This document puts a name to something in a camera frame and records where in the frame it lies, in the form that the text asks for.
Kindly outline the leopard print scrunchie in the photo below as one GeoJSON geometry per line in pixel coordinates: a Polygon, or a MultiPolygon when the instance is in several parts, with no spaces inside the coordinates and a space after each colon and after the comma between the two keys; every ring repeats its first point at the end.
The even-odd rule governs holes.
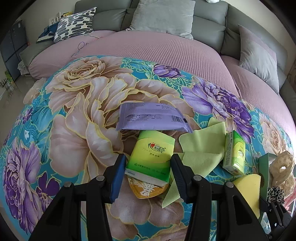
{"type": "Polygon", "coordinates": [[[267,202],[278,202],[282,205],[285,203],[284,190],[278,186],[268,187],[267,189],[267,202]]]}

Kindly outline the yellow sponge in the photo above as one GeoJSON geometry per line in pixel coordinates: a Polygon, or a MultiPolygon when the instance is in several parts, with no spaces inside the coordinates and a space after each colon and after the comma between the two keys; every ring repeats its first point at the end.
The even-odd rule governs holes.
{"type": "Polygon", "coordinates": [[[260,182],[261,176],[258,174],[245,175],[233,181],[257,218],[260,217],[260,182]]]}

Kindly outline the cream lace scrunchie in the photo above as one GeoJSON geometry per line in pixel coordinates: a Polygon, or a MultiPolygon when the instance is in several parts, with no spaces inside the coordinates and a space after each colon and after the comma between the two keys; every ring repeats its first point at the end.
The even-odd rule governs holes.
{"type": "Polygon", "coordinates": [[[295,162],[289,151],[280,153],[269,166],[273,178],[272,187],[282,189],[284,198],[290,196],[295,188],[294,167],[295,162]]]}

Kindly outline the small green tissue pack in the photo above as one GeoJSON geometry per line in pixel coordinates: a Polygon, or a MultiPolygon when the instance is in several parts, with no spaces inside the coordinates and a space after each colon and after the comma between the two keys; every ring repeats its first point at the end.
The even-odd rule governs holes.
{"type": "Polygon", "coordinates": [[[236,131],[226,134],[222,167],[233,176],[244,175],[245,141],[236,131]]]}

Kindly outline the green microfiber cloth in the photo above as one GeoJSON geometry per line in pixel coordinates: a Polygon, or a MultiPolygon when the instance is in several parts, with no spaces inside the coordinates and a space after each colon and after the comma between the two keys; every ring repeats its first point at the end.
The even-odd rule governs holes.
{"type": "Polygon", "coordinates": [[[174,153],[177,153],[194,174],[206,177],[222,161],[225,152],[226,127],[223,121],[210,118],[208,126],[200,129],[196,121],[185,116],[192,133],[166,131],[175,139],[174,153]]]}

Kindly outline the purple wet wipes pack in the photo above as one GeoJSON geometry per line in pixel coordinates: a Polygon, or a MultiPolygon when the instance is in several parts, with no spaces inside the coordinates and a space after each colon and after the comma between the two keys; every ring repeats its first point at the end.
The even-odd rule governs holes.
{"type": "Polygon", "coordinates": [[[177,108],[154,102],[121,104],[116,130],[193,132],[177,108]]]}

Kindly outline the teal white shallow box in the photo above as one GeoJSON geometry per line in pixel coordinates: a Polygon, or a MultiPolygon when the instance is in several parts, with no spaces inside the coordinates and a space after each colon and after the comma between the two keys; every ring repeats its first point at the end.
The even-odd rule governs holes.
{"type": "Polygon", "coordinates": [[[275,154],[267,153],[261,156],[258,159],[259,170],[258,173],[261,176],[260,181],[260,200],[259,200],[259,208],[260,208],[260,217],[259,221],[263,218],[263,213],[267,208],[267,191],[268,187],[271,187],[273,182],[273,176],[269,170],[270,164],[276,159],[275,154]]]}

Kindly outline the floral blue tablecloth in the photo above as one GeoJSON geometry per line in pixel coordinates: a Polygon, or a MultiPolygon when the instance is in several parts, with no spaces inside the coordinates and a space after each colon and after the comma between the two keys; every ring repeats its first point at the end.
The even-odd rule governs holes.
{"type": "MultiPolygon", "coordinates": [[[[120,154],[130,158],[138,130],[116,130],[120,105],[171,105],[200,129],[223,121],[246,144],[245,174],[258,159],[295,152],[295,142],[260,109],[201,77],[132,58],[87,56],[42,81],[26,100],[1,149],[1,204],[15,235],[28,240],[66,182],[84,184],[104,173],[120,154]]],[[[233,180],[222,161],[205,177],[233,180]]]]}

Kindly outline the grey pink cushion right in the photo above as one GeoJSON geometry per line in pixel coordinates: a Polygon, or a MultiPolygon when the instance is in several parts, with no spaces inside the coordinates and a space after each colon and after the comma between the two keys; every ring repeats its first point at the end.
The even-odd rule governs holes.
{"type": "Polygon", "coordinates": [[[280,92],[276,53],[253,32],[238,25],[240,33],[239,66],[263,80],[275,93],[280,92]]]}

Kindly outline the pink sofa seat cover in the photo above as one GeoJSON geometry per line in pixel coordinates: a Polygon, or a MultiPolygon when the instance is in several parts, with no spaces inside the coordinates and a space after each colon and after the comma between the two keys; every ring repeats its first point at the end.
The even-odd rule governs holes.
{"type": "Polygon", "coordinates": [[[238,60],[213,48],[157,32],[96,31],[49,46],[29,65],[34,78],[50,77],[68,62],[88,55],[131,57],[168,65],[209,80],[267,114],[295,142],[295,122],[284,100],[238,60]]]}

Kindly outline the dark cabinet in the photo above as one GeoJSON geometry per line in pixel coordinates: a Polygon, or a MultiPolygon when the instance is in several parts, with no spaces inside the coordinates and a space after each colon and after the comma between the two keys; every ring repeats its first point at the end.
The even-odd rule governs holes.
{"type": "Polygon", "coordinates": [[[1,56],[6,69],[13,80],[20,75],[18,64],[21,61],[20,52],[28,46],[26,29],[22,20],[16,22],[6,33],[1,42],[1,56]]]}

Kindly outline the blue cushion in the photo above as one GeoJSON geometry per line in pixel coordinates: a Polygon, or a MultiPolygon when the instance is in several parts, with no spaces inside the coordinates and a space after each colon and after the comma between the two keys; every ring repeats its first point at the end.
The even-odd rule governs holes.
{"type": "Polygon", "coordinates": [[[36,43],[41,43],[41,42],[45,42],[45,41],[52,41],[54,39],[55,36],[55,32],[58,28],[58,22],[54,23],[53,25],[50,25],[46,28],[44,28],[43,33],[41,33],[41,35],[38,37],[36,43]]]}

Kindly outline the grey sofa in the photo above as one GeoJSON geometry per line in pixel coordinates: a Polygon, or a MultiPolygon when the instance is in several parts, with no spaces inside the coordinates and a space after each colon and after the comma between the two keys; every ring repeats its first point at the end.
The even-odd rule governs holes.
{"type": "MultiPolygon", "coordinates": [[[[78,1],[76,13],[96,7],[93,17],[93,34],[96,31],[127,31],[137,1],[78,1]]],[[[197,1],[197,9],[193,16],[193,40],[213,48],[220,56],[229,56],[238,60],[239,35],[230,29],[230,18],[240,15],[240,11],[227,3],[209,4],[197,1]]],[[[29,69],[33,59],[49,46],[52,41],[31,44],[21,52],[21,59],[29,69]]]]}

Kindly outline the black white patterned cushion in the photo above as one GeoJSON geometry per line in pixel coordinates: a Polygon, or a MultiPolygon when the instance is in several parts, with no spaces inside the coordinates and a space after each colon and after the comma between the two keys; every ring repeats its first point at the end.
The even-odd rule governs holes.
{"type": "Polygon", "coordinates": [[[96,7],[62,18],[54,35],[54,43],[93,32],[96,7]]]}

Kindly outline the grey white plush dog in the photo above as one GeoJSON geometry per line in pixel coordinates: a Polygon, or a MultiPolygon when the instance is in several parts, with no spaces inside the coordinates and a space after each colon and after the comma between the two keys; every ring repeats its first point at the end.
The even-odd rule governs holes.
{"type": "Polygon", "coordinates": [[[218,3],[220,0],[205,0],[208,3],[215,4],[218,3]]]}

